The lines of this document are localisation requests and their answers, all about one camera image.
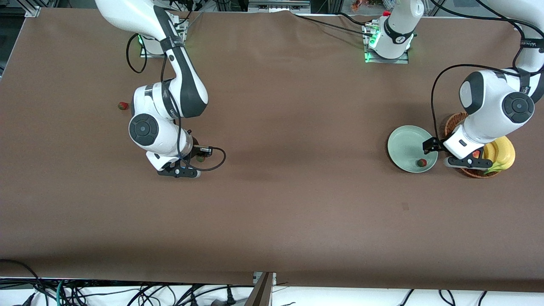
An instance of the strawberry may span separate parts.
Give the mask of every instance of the strawberry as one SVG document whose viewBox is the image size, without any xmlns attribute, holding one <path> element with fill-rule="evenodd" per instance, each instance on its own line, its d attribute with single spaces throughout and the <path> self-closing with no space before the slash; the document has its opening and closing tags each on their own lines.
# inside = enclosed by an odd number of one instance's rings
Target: strawberry
<svg viewBox="0 0 544 306">
<path fill-rule="evenodd" d="M 417 161 L 417 165 L 418 165 L 419 167 L 422 167 L 422 168 L 423 168 L 423 167 L 427 166 L 427 161 L 424 160 L 424 159 L 422 158 L 422 159 L 420 159 L 420 160 Z"/>
<path fill-rule="evenodd" d="M 120 110 L 124 111 L 124 110 L 128 109 L 128 103 L 127 102 L 119 102 L 119 104 L 117 104 L 117 107 L 119 107 Z"/>
</svg>

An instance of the white floor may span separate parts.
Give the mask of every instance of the white floor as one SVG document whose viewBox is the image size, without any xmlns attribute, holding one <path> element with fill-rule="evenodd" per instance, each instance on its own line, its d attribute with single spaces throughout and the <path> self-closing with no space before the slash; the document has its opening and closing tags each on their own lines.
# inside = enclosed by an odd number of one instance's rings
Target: white floor
<svg viewBox="0 0 544 306">
<path fill-rule="evenodd" d="M 205 291 L 217 286 L 205 286 L 197 291 Z M 190 286 L 173 286 L 174 293 L 179 298 Z M 127 306 L 128 301 L 134 296 L 138 287 L 95 287 L 83 289 L 84 294 L 116 292 L 127 289 L 133 291 L 107 296 L 88 297 L 90 306 Z M 32 289 L 0 290 L 0 306 L 21 305 Z M 251 288 L 233 288 L 234 298 L 239 301 L 237 305 L 243 305 L 249 296 Z M 351 288 L 322 288 L 322 287 L 284 287 L 277 286 L 273 289 L 271 306 L 398 306 L 402 303 L 408 290 L 403 289 L 351 289 Z M 456 306 L 477 306 L 481 291 L 452 291 Z M 155 297 L 159 298 L 162 306 L 172 305 L 174 297 L 168 289 L 158 291 Z M 226 290 L 218 290 L 197 298 L 199 306 L 208 306 L 215 299 L 226 300 Z M 36 295 L 32 306 L 45 306 L 43 295 Z M 50 299 L 50 305 L 56 302 Z M 437 290 L 415 290 L 406 306 L 448 306 L 440 299 Z M 481 306 L 544 306 L 544 293 L 519 293 L 519 292 L 488 292 Z"/>
</svg>

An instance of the light green plate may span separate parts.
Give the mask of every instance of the light green plate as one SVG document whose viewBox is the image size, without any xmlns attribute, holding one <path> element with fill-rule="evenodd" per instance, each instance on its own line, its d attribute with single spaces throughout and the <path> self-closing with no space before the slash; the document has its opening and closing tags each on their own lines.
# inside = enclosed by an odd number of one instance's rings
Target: light green plate
<svg viewBox="0 0 544 306">
<path fill-rule="evenodd" d="M 421 173 L 432 168 L 438 159 L 438 152 L 423 154 L 423 142 L 431 138 L 426 130 L 413 125 L 404 125 L 391 133 L 387 142 L 389 157 L 402 170 Z M 427 160 L 427 166 L 420 167 L 417 161 Z"/>
</svg>

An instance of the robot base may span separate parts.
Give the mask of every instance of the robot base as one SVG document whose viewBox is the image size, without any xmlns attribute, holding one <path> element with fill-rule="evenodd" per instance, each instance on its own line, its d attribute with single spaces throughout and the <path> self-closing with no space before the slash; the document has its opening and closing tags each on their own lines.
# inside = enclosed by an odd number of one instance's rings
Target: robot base
<svg viewBox="0 0 544 306">
<path fill-rule="evenodd" d="M 374 19 L 371 22 L 365 23 L 364 26 L 361 26 L 363 33 L 371 33 L 373 37 L 363 36 L 363 46 L 364 46 L 364 62 L 365 63 L 383 63 L 383 64 L 408 64 L 408 52 L 405 51 L 403 55 L 396 59 L 388 59 L 379 56 L 376 51 L 369 47 L 380 33 L 380 22 L 378 19 Z"/>
</svg>

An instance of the black cable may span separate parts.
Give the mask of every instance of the black cable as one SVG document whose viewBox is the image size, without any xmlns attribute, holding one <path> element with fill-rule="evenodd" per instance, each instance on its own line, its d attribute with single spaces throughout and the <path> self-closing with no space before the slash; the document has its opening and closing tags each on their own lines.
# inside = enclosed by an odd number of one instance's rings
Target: black cable
<svg viewBox="0 0 544 306">
<path fill-rule="evenodd" d="M 502 70 L 502 69 L 497 69 L 497 68 L 493 68 L 493 67 L 489 67 L 489 66 L 484 66 L 484 65 L 475 65 L 475 64 L 459 64 L 459 65 L 453 65 L 453 66 L 447 67 L 446 69 L 442 70 L 442 71 L 438 74 L 438 76 L 436 77 L 434 83 L 432 84 L 432 90 L 431 90 L 432 122 L 433 122 L 433 125 L 434 125 L 434 128 L 435 128 L 435 137 L 436 137 L 436 138 L 438 138 L 438 128 L 437 128 L 437 126 L 436 126 L 436 114 L 435 114 L 435 103 L 434 103 L 434 96 L 435 96 L 435 88 L 436 88 L 436 84 L 438 83 L 438 79 L 440 79 L 440 77 L 441 77 L 446 71 L 448 71 L 448 70 L 450 70 L 450 69 L 453 69 L 453 68 L 457 68 L 457 67 L 475 67 L 475 68 L 488 69 L 488 70 L 495 71 L 495 72 L 499 72 L 499 73 L 503 73 L 503 74 L 506 74 L 506 75 L 520 76 L 519 74 L 514 73 L 514 72 L 505 71 L 505 70 Z"/>
<path fill-rule="evenodd" d="M 361 32 L 361 31 L 356 31 L 356 30 L 352 30 L 352 29 L 340 27 L 340 26 L 337 26 L 337 25 L 332 25 L 332 24 L 330 24 L 330 23 L 326 23 L 326 22 L 323 22 L 323 21 L 311 19 L 311 18 L 308 18 L 308 17 L 300 16 L 300 15 L 295 15 L 295 16 L 298 17 L 298 18 L 302 18 L 302 19 L 306 19 L 306 20 L 313 21 L 313 22 L 321 23 L 322 25 L 326 25 L 326 26 L 329 26 L 329 27 L 333 27 L 333 28 L 345 30 L 345 31 L 348 31 L 348 32 L 357 33 L 357 34 L 359 34 L 359 35 L 363 35 L 363 36 L 372 36 L 372 34 L 370 34 L 370 33 L 363 33 L 363 32 Z"/>
<path fill-rule="evenodd" d="M 354 24 L 360 25 L 360 26 L 364 26 L 364 22 L 359 22 L 359 21 L 357 21 L 357 20 L 351 18 L 351 16 L 348 15 L 348 14 L 346 14 L 346 13 L 340 12 L 340 13 L 336 13 L 335 15 L 344 16 L 344 17 L 346 17 L 349 21 L 353 22 Z"/>
<path fill-rule="evenodd" d="M 504 19 L 505 21 L 509 22 L 514 28 L 516 28 L 516 30 L 520 33 L 520 36 L 521 36 L 521 39 L 524 40 L 525 39 L 525 33 L 523 32 L 523 29 L 517 24 L 515 23 L 514 21 L 510 20 L 508 17 L 500 14 L 499 12 L 493 10 L 492 8 L 490 8 L 489 6 L 487 6 L 484 2 L 482 2 L 481 0 L 476 0 L 476 2 L 478 2 L 483 8 L 485 8 L 486 10 L 490 11 L 491 13 L 499 16 L 500 18 Z M 517 71 L 517 67 L 516 67 L 516 62 L 517 62 L 517 58 L 520 56 L 520 53 L 521 51 L 523 50 L 523 47 L 520 46 L 519 50 L 517 51 L 516 53 L 516 56 L 514 56 L 514 59 L 512 60 L 512 67 Z"/>
<path fill-rule="evenodd" d="M 487 291 L 482 292 L 480 298 L 478 299 L 478 306 L 481 306 L 481 301 L 484 299 L 486 294 L 487 294 Z"/>
<path fill-rule="evenodd" d="M 36 272 L 34 272 L 34 270 L 32 270 L 29 266 L 27 266 L 24 262 L 20 262 L 18 260 L 13 260 L 13 259 L 4 259 L 4 258 L 1 258 L 0 259 L 0 262 L 8 262 L 10 264 L 16 264 L 16 265 L 20 265 L 22 266 L 23 268 L 27 269 L 31 274 L 32 276 L 34 276 L 34 278 L 36 279 L 36 281 L 38 282 L 38 284 L 40 284 L 40 287 L 45 290 L 46 287 L 44 286 L 44 284 L 42 283 L 41 279 L 38 277 L 38 275 L 36 274 Z"/>
<path fill-rule="evenodd" d="M 56 299 L 56 296 L 49 293 L 47 289 L 50 289 L 51 291 L 55 292 L 56 288 L 59 284 L 59 280 L 43 280 L 41 279 L 41 284 L 38 282 L 40 279 L 0 279 L 0 285 L 8 285 L 5 287 L 12 287 L 12 286 L 20 286 L 24 284 L 30 284 L 33 286 L 33 288 L 39 292 L 43 293 L 46 297 L 46 305 L 49 305 L 49 298 Z M 69 285 L 73 285 L 76 282 L 80 283 L 79 280 L 63 280 L 63 282 L 66 284 L 67 287 Z M 61 304 L 64 306 L 86 306 L 86 301 L 82 302 L 80 297 L 77 295 L 78 289 L 71 289 L 71 292 L 76 292 L 76 295 L 72 294 L 71 296 L 66 296 L 66 292 L 63 289 L 59 292 L 59 299 L 61 301 Z"/>
<path fill-rule="evenodd" d="M 166 287 L 168 288 L 168 290 L 170 290 L 170 292 L 172 292 L 172 295 L 174 296 L 174 302 L 172 303 L 172 306 L 174 306 L 177 302 L 176 293 L 172 290 L 170 286 L 166 286 Z"/>
<path fill-rule="evenodd" d="M 118 294 L 118 293 L 124 293 L 124 292 L 129 292 L 129 291 L 134 291 L 134 290 L 138 290 L 138 289 L 128 289 L 128 290 L 108 292 L 108 293 L 92 293 L 92 294 L 89 294 L 89 295 L 80 295 L 80 297 L 115 295 L 115 294 Z"/>
<path fill-rule="evenodd" d="M 243 288 L 248 288 L 248 287 L 253 288 L 255 286 L 232 285 L 232 286 L 224 286 L 224 287 L 218 287 L 218 288 L 210 289 L 210 290 L 207 290 L 207 291 L 204 291 L 204 292 L 200 292 L 199 294 L 195 295 L 195 297 L 192 297 L 191 299 L 183 302 L 180 306 L 185 306 L 186 304 L 192 302 L 193 300 L 196 300 L 196 298 L 201 296 L 201 295 L 205 295 L 207 293 L 217 291 L 217 290 L 227 289 L 228 287 L 230 287 L 230 288 L 241 288 L 241 287 L 243 287 Z"/>
<path fill-rule="evenodd" d="M 198 3 L 195 4 L 195 11 L 199 11 L 204 5 L 202 4 L 202 1 L 200 0 Z"/>
<path fill-rule="evenodd" d="M 180 5 L 177 4 L 177 1 L 174 0 L 174 1 L 171 1 L 170 3 L 172 3 L 172 2 L 177 6 L 178 10 L 181 11 Z"/>
<path fill-rule="evenodd" d="M 15 284 L 15 285 L 2 286 L 2 287 L 0 287 L 0 290 L 8 289 L 8 288 L 13 288 L 13 287 L 19 287 L 19 286 L 22 286 L 22 285 L 23 285 L 23 284 Z"/>
<path fill-rule="evenodd" d="M 452 292 L 449 291 L 449 290 L 446 290 L 446 291 L 448 292 L 449 297 L 452 299 L 452 301 L 451 301 L 451 302 L 448 301 L 448 300 L 444 297 L 444 295 L 442 295 L 442 290 L 439 290 L 439 291 L 438 291 L 438 294 L 440 295 L 440 298 L 441 298 L 444 302 L 446 302 L 449 306 L 455 306 L 455 298 L 453 298 Z"/>
<path fill-rule="evenodd" d="M 164 68 L 166 67 L 166 58 L 167 58 L 167 55 L 166 53 L 164 54 L 164 60 L 163 60 L 163 67 L 162 69 L 160 70 L 160 83 L 162 86 L 166 87 L 165 84 L 164 84 Z M 225 163 L 225 160 L 227 159 L 227 153 L 225 152 L 225 150 L 223 150 L 222 148 L 216 148 L 214 146 L 210 146 L 210 149 L 212 150 L 219 150 L 223 153 L 223 159 L 221 160 L 221 162 L 219 162 L 217 165 L 211 167 L 211 168 L 198 168 L 198 167 L 195 167 L 193 165 L 191 165 L 188 161 L 186 161 L 185 159 L 182 158 L 181 156 L 181 151 L 180 151 L 180 135 L 181 135 L 181 112 L 180 112 L 180 109 L 177 107 L 177 103 L 176 103 L 176 99 L 174 99 L 174 96 L 172 94 L 172 92 L 170 91 L 170 88 L 168 89 L 168 95 L 170 96 L 170 100 L 172 100 L 172 104 L 174 105 L 174 107 L 176 108 L 176 114 L 177 114 L 177 126 L 178 126 L 178 131 L 177 131 L 177 154 L 180 158 L 180 161 L 182 161 L 185 166 L 189 167 L 189 168 L 193 168 L 197 171 L 201 171 L 201 172 L 207 172 L 207 171 L 213 171 L 213 170 L 216 170 L 217 168 L 221 167 L 224 163 Z"/>
<path fill-rule="evenodd" d="M 146 295 L 145 293 L 142 293 L 142 296 L 141 296 L 141 297 L 142 297 L 142 303 L 140 304 L 140 306 L 145 306 L 145 303 L 146 303 L 146 302 L 149 302 L 149 303 L 151 304 L 151 306 L 155 306 L 155 305 L 153 304 L 153 301 L 152 301 L 151 299 L 154 299 L 154 300 L 156 300 L 157 302 L 159 302 L 159 306 L 161 306 L 160 300 L 159 300 L 158 298 L 154 297 L 154 296 L 150 296 L 150 295 L 148 296 L 148 295 Z"/>
<path fill-rule="evenodd" d="M 36 295 L 36 292 L 33 293 L 33 294 L 31 294 L 31 295 L 27 298 L 27 300 L 23 303 L 22 306 L 30 306 L 30 305 L 32 305 L 32 300 L 34 299 L 34 296 L 35 296 L 35 295 Z"/>
<path fill-rule="evenodd" d="M 177 113 L 177 126 L 178 126 L 178 131 L 177 131 L 177 154 L 178 154 L 178 157 L 180 158 L 180 161 L 182 161 L 187 167 L 193 168 L 193 169 L 195 169 L 197 171 L 201 171 L 201 172 L 213 171 L 213 170 L 216 170 L 217 168 L 221 167 L 225 163 L 225 160 L 227 159 L 227 153 L 222 148 L 217 148 L 217 147 L 214 147 L 214 146 L 210 146 L 209 148 L 212 149 L 212 150 L 221 151 L 223 153 L 223 159 L 221 160 L 221 162 L 219 162 L 217 165 L 215 165 L 215 166 L 213 166 L 211 168 L 198 168 L 198 167 L 195 167 L 195 166 L 191 165 L 188 161 L 186 161 L 184 158 L 182 158 L 181 152 L 180 152 L 181 113 L 180 113 L 180 109 L 177 107 L 176 100 L 174 99 L 174 96 L 172 95 L 172 92 L 170 91 L 170 88 L 168 89 L 168 95 L 170 96 L 170 99 L 172 99 L 172 104 L 176 108 L 176 113 Z"/>
<path fill-rule="evenodd" d="M 191 286 L 191 288 L 189 288 L 189 290 L 187 290 L 181 297 L 180 299 L 176 302 L 176 304 L 174 304 L 174 306 L 180 306 L 181 303 L 183 302 L 183 300 L 185 298 L 187 298 L 188 296 L 190 296 L 192 293 L 194 293 L 196 290 L 200 289 L 204 287 L 204 285 L 202 284 L 194 284 Z"/>
<path fill-rule="evenodd" d="M 189 19 L 189 16 L 191 16 L 191 13 L 192 13 L 192 12 L 193 12 L 193 11 L 189 11 L 189 13 L 187 14 L 187 17 L 185 17 L 185 18 L 183 19 L 183 21 L 180 21 L 180 22 L 178 22 L 178 23 L 174 23 L 174 28 L 177 27 L 177 26 L 179 26 L 179 25 L 181 25 L 182 23 L 186 22 L 187 19 Z"/>
<path fill-rule="evenodd" d="M 79 305 L 87 305 L 87 298 L 81 295 L 81 290 L 78 287 L 72 288 L 72 297 L 75 297 Z"/>
<path fill-rule="evenodd" d="M 515 23 L 518 23 L 520 25 L 523 25 L 523 26 L 527 26 L 533 30 L 535 30 L 540 36 L 542 36 L 542 38 L 544 38 L 544 32 L 539 29 L 537 26 L 535 25 L 532 25 L 528 22 L 525 22 L 525 21 L 521 21 L 521 20 L 517 20 L 517 19 L 512 19 L 512 18 L 495 18 L 495 17 L 480 17 L 480 16 L 473 16 L 473 15 L 465 15 L 465 14 L 461 14 L 461 13 L 457 13 L 455 11 L 452 11 L 452 10 L 449 10 L 443 6 L 441 6 L 440 4 L 438 4 L 435 0 L 430 0 L 435 6 L 437 6 L 438 8 L 440 8 L 441 10 L 445 11 L 445 12 L 448 12 L 452 15 L 455 15 L 455 16 L 459 16 L 459 17 L 464 17 L 464 18 L 471 18 L 471 19 L 479 19 L 479 20 L 496 20 L 496 21 L 506 21 L 506 22 L 515 22 Z"/>
<path fill-rule="evenodd" d="M 147 66 L 147 49 L 145 48 L 145 43 L 144 43 L 144 39 L 141 40 L 141 45 L 142 45 L 142 48 L 144 49 L 144 52 L 145 52 L 145 60 L 144 60 L 144 66 L 141 68 L 140 71 L 136 70 L 132 64 L 131 64 L 131 60 L 130 58 L 128 57 L 128 51 L 130 50 L 131 48 L 131 42 L 134 38 L 136 38 L 139 34 L 138 33 L 135 33 L 134 35 L 131 36 L 131 38 L 128 40 L 128 43 L 127 43 L 127 50 L 126 50 L 126 56 L 127 56 L 127 64 L 128 66 L 132 69 L 132 71 L 136 72 L 137 74 L 140 74 L 142 72 L 144 72 L 145 70 L 145 66 Z"/>
<path fill-rule="evenodd" d="M 142 294 L 146 291 L 146 290 L 149 290 L 149 288 L 151 288 L 152 286 L 147 286 L 145 288 L 142 288 L 138 291 L 138 293 L 136 293 L 132 298 L 131 300 L 128 302 L 127 306 L 131 306 L 132 303 L 134 303 L 134 301 L 136 301 L 136 299 L 140 298 L 142 296 Z"/>
<path fill-rule="evenodd" d="M 145 301 L 143 301 L 142 305 L 145 305 L 145 302 L 149 301 L 149 299 L 155 294 L 157 293 L 158 291 L 160 291 L 161 289 L 167 287 L 167 285 L 162 285 L 160 286 L 158 289 L 156 289 L 155 291 L 153 291 L 151 294 L 149 294 L 148 296 L 147 295 L 144 295 L 147 299 Z"/>
<path fill-rule="evenodd" d="M 412 295 L 414 290 L 415 289 L 410 289 L 408 291 L 408 294 L 406 295 L 406 297 L 404 297 L 404 301 L 399 306 L 405 306 L 406 305 L 406 302 L 408 302 L 408 299 L 410 298 L 410 296 Z"/>
<path fill-rule="evenodd" d="M 196 298 L 195 298 L 195 293 L 191 292 L 190 296 L 191 296 L 191 299 L 193 299 L 190 306 L 199 306 L 199 304 L 198 304 L 198 302 L 196 301 Z"/>
</svg>

